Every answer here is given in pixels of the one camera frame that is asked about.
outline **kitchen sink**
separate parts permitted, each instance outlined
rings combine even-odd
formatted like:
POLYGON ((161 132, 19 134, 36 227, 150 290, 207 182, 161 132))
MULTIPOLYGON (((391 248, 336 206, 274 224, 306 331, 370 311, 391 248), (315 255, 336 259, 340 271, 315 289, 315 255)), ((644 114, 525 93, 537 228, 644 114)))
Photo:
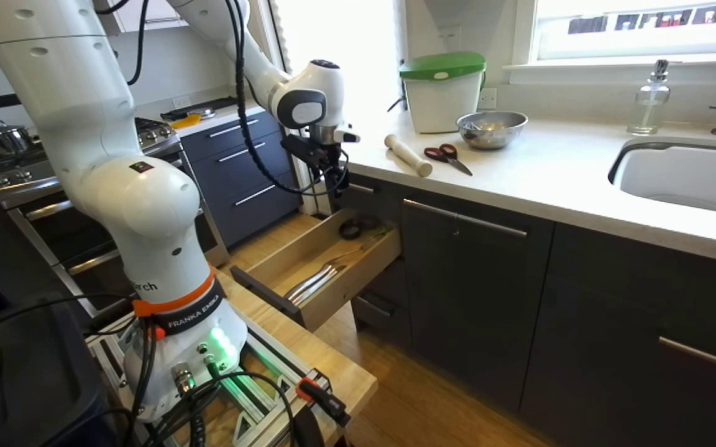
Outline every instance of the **kitchen sink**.
POLYGON ((716 140, 629 140, 608 183, 632 196, 716 211, 716 140))

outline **white container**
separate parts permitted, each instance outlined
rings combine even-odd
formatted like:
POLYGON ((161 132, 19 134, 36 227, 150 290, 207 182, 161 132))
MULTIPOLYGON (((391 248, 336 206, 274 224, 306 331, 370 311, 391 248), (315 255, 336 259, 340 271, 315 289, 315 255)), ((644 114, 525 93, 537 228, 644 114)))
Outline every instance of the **white container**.
POLYGON ((484 58, 444 53, 401 67, 416 132, 457 132, 457 119, 476 110, 484 58))

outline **scissors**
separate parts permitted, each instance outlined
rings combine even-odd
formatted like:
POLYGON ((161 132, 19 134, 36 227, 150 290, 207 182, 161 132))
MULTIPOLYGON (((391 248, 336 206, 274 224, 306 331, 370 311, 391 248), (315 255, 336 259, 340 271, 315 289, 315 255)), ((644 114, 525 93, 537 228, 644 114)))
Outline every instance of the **scissors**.
POLYGON ((452 165, 457 171, 473 177, 473 171, 457 158, 457 149, 452 144, 424 147, 424 157, 442 165, 452 165))

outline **white cabinet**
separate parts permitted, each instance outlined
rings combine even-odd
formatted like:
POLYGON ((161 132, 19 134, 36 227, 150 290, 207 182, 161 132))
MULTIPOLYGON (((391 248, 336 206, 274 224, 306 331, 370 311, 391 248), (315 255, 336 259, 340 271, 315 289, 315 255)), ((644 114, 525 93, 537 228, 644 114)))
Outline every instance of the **white cabinet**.
MULTIPOLYGON (((94 8, 111 8, 118 0, 94 0, 94 8)), ((128 0, 123 8, 118 8, 113 14, 100 14, 107 36, 123 36, 138 29, 138 9, 141 0, 128 0)), ((161 28, 184 28, 186 23, 178 18, 178 13, 167 0, 151 0, 150 13, 143 21, 143 29, 161 29, 161 28)))

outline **white countertop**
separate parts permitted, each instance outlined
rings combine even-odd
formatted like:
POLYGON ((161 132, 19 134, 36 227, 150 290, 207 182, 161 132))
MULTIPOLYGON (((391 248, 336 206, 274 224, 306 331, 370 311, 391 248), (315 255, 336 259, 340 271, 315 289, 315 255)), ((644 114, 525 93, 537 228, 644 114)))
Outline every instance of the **white countertop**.
MULTIPOLYGON (((234 114, 232 108, 218 110, 178 137, 218 126, 234 114)), ((352 173, 716 259, 716 211, 629 196, 606 182, 629 140, 622 126, 532 119, 501 152, 475 152, 457 134, 418 134, 404 114, 356 119, 356 132, 360 144, 343 144, 352 173), (432 161, 432 173, 419 180, 386 149, 386 134, 397 134, 418 152, 449 142, 475 177, 432 161)), ((658 132, 670 134, 716 140, 689 130, 658 132)))

